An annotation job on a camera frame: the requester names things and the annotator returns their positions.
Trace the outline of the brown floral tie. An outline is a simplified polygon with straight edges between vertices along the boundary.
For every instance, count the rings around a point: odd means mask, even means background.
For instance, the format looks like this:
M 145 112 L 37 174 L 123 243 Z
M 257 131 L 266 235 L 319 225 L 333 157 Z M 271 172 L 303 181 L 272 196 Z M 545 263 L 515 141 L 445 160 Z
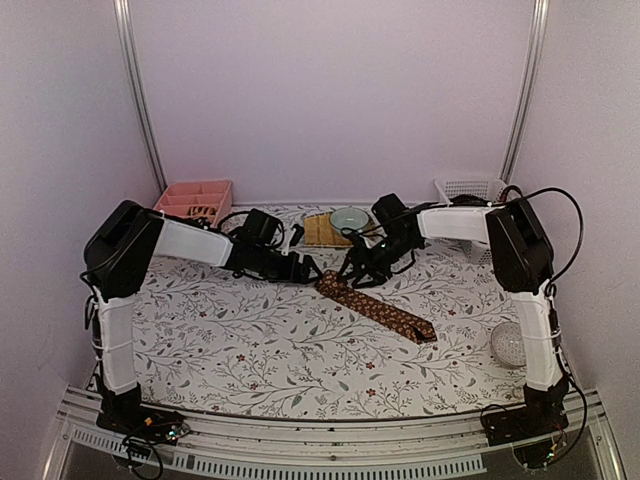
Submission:
M 416 344 L 437 340 L 435 329 L 430 321 L 350 287 L 345 281 L 338 279 L 338 273 L 334 270 L 327 270 L 315 283 L 315 288 L 322 296 Z

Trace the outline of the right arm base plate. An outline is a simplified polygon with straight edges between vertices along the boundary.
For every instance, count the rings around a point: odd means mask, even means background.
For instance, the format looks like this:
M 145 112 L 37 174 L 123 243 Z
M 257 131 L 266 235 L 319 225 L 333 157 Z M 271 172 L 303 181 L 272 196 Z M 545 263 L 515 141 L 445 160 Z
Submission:
M 514 409 L 490 404 L 482 409 L 480 423 L 490 446 L 518 442 L 569 426 L 562 403 L 533 402 Z

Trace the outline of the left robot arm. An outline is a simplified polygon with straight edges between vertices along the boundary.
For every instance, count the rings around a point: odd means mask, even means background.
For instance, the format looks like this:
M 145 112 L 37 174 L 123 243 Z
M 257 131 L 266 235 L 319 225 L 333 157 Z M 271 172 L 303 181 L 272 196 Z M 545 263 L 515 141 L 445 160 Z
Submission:
M 282 252 L 288 241 L 273 239 L 285 231 L 279 219 L 257 209 L 243 215 L 244 223 L 225 233 L 125 200 L 85 246 L 80 279 L 90 290 L 85 326 L 99 361 L 102 411 L 126 433 L 141 433 L 149 423 L 134 369 L 132 321 L 153 258 L 195 261 L 272 283 L 306 285 L 321 278 L 310 256 Z

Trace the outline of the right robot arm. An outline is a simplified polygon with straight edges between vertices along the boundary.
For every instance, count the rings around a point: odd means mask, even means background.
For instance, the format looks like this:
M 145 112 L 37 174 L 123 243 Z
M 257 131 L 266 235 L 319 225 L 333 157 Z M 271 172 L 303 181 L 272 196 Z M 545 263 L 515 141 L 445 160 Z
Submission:
M 526 383 L 524 407 L 512 413 L 492 413 L 485 419 L 492 430 L 518 427 L 527 436 L 565 428 L 563 401 L 571 388 L 560 357 L 561 329 L 553 305 L 559 273 L 554 251 L 528 196 L 500 203 L 462 199 L 445 204 L 426 202 L 405 206 L 394 194 L 372 207 L 383 229 L 374 246 L 365 231 L 344 228 L 352 243 L 337 275 L 353 287 L 385 283 L 392 266 L 425 242 L 451 239 L 480 242 L 491 252 L 496 281 L 510 294 L 524 340 Z

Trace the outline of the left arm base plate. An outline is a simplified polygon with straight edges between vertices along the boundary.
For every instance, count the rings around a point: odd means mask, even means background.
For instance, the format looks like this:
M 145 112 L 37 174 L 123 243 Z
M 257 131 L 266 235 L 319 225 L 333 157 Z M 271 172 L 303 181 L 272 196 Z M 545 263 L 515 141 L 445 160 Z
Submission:
M 146 440 L 153 445 L 175 445 L 191 433 L 185 417 L 175 411 L 139 407 L 127 411 L 101 411 L 96 425 L 126 438 Z

